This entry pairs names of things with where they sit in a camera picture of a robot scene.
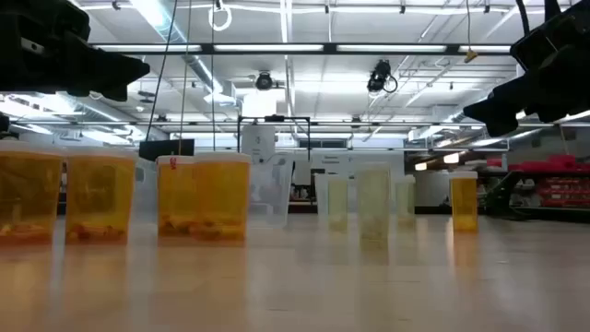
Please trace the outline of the small orange pill bottle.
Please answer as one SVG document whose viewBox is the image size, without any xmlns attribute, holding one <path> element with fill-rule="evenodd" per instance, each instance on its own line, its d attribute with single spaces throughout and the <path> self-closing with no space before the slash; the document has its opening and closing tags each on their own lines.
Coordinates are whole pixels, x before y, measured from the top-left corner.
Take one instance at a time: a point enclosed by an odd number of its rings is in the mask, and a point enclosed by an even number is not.
<svg viewBox="0 0 590 332">
<path fill-rule="evenodd" d="M 452 172 L 449 174 L 450 202 L 455 232 L 478 230 L 478 173 Z"/>
</svg>

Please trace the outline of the white equipment sign board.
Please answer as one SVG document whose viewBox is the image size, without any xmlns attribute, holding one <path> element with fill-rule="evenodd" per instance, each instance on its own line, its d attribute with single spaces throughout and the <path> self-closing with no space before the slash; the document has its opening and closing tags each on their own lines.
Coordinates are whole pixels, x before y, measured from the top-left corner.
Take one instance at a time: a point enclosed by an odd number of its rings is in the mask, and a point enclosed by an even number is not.
<svg viewBox="0 0 590 332">
<path fill-rule="evenodd" d="M 362 164 L 387 163 L 393 177 L 405 174 L 405 159 L 402 152 L 395 151 L 314 151 L 312 168 L 325 173 L 352 175 Z"/>
</svg>

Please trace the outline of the clear plastic bin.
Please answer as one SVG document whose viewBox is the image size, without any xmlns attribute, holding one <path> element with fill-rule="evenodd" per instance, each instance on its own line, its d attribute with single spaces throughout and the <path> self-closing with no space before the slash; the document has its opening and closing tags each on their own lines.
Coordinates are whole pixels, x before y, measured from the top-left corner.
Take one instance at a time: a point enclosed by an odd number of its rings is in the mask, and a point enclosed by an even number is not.
<svg viewBox="0 0 590 332">
<path fill-rule="evenodd" d="M 338 175 L 338 174 L 316 174 L 315 175 L 315 193 L 318 205 L 318 214 L 321 218 L 328 217 L 328 207 L 327 207 L 327 183 L 328 177 L 330 175 Z M 356 214 L 358 212 L 358 205 L 357 205 L 357 190 L 356 190 L 356 181 L 354 177 L 349 177 L 345 175 L 338 175 L 348 179 L 348 214 Z M 391 213 L 396 214 L 396 204 L 395 204 L 395 182 L 400 178 L 394 178 L 391 182 L 390 189 L 391 189 Z"/>
<path fill-rule="evenodd" d="M 254 228 L 284 228 L 289 213 L 289 192 L 293 158 L 286 152 L 273 155 L 250 170 L 250 200 L 247 226 Z M 132 222 L 156 224 L 157 169 L 154 161 L 139 159 L 132 205 Z"/>
</svg>

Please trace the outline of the black monitor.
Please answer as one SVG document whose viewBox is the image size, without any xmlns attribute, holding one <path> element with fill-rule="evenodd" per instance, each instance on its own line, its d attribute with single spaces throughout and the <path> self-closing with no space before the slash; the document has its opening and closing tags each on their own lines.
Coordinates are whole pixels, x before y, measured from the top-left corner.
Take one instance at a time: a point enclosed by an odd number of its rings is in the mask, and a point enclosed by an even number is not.
<svg viewBox="0 0 590 332">
<path fill-rule="evenodd" d="M 144 141 L 139 144 L 138 155 L 144 160 L 155 161 L 160 156 L 194 156 L 193 139 Z"/>
</svg>

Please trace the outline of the white paper sign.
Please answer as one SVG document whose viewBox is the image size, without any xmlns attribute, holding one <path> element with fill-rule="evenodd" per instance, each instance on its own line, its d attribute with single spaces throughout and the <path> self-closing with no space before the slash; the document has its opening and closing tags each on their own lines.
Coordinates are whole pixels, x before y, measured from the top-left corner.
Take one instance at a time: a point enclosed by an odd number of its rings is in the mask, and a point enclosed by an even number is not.
<svg viewBox="0 0 590 332">
<path fill-rule="evenodd" d="M 241 131 L 241 152 L 251 157 L 253 164 L 267 162 L 276 152 L 275 127 L 248 124 Z"/>
</svg>

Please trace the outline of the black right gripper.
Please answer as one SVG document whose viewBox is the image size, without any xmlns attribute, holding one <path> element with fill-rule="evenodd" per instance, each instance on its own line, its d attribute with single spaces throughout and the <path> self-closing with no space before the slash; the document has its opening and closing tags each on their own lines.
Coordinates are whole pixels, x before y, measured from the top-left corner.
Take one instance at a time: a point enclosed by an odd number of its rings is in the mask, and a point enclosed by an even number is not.
<svg viewBox="0 0 590 332">
<path fill-rule="evenodd" d="M 514 131 L 516 115 L 526 107 L 526 88 L 542 123 L 553 123 L 570 113 L 590 110 L 590 0 L 580 0 L 559 11 L 557 0 L 545 1 L 546 18 L 541 27 L 557 51 L 541 66 L 494 88 L 488 97 L 467 105 L 466 117 L 480 121 L 491 137 Z"/>
</svg>

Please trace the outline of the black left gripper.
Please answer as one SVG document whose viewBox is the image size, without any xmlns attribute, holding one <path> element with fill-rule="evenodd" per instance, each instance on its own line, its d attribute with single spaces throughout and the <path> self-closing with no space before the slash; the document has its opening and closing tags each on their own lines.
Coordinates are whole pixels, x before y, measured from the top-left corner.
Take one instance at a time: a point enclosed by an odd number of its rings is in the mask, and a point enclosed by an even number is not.
<svg viewBox="0 0 590 332">
<path fill-rule="evenodd" d="M 93 100 L 127 101 L 123 87 L 150 66 L 89 46 L 89 33 L 89 15 L 69 0 L 0 0 L 0 91 L 67 87 Z"/>
</svg>

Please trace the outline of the shelf with red bins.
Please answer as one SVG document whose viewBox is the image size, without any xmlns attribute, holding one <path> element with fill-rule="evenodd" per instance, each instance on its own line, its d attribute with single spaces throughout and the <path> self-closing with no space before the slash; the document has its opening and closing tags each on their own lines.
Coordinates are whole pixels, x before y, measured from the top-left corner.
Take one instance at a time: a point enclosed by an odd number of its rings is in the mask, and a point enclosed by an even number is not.
<svg viewBox="0 0 590 332">
<path fill-rule="evenodd" d="M 489 160 L 478 176 L 478 207 L 489 217 L 590 224 L 590 162 L 568 154 L 506 166 Z"/>
</svg>

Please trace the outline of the small pale yellow pill bottle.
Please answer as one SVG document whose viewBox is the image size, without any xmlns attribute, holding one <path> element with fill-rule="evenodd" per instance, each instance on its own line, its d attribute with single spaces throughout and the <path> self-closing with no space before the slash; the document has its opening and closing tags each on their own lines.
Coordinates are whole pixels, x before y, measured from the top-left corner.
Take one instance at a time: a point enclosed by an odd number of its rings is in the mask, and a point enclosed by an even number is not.
<svg viewBox="0 0 590 332">
<path fill-rule="evenodd" d="M 355 171 L 360 238 L 388 239 L 391 212 L 391 169 L 385 162 L 363 163 Z"/>
<path fill-rule="evenodd" d="M 327 183 L 328 227 L 330 231 L 348 231 L 348 179 L 330 175 Z"/>
<path fill-rule="evenodd" d="M 415 225 L 416 179 L 406 175 L 395 182 L 395 204 L 397 223 L 410 228 Z"/>
</svg>

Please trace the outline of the black rail with light strips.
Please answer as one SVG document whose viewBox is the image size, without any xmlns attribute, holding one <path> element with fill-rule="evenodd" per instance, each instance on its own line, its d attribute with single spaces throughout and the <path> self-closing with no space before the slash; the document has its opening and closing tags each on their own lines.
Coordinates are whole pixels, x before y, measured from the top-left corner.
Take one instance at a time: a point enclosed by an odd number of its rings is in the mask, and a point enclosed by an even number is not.
<svg viewBox="0 0 590 332">
<path fill-rule="evenodd" d="M 386 55 L 463 55 L 469 50 L 480 55 L 504 56 L 510 44 L 447 43 L 94 43 L 106 52 L 134 55 L 200 54 L 386 54 Z"/>
</svg>

